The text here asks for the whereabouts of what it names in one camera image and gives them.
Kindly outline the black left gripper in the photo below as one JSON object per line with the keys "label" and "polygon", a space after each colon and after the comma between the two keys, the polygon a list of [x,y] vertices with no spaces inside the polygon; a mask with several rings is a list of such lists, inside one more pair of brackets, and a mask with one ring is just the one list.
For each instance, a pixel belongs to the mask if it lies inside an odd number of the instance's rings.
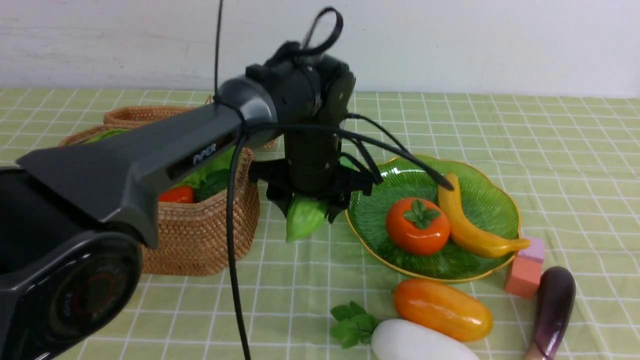
{"label": "black left gripper", "polygon": [[268,184],[266,196],[288,218],[294,195],[327,199],[333,224],[349,208],[353,192],[370,193],[374,175],[341,165],[343,123],[355,88],[349,66],[326,52],[330,45],[304,47],[288,41],[263,64],[247,66],[245,75],[270,96],[279,129],[263,132],[285,141],[285,157],[254,162],[250,177]]}

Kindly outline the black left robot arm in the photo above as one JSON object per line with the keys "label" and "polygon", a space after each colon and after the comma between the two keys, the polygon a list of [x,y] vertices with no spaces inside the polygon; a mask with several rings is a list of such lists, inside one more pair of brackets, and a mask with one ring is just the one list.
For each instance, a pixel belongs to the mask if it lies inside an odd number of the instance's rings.
{"label": "black left robot arm", "polygon": [[226,80],[212,104],[89,145],[44,148],[1,169],[1,358],[50,360],[108,324],[158,244],[158,198],[230,148],[285,137],[285,157],[254,162],[253,182],[284,215],[293,196],[328,219],[375,178],[339,164],[355,87],[326,45],[284,43]]}

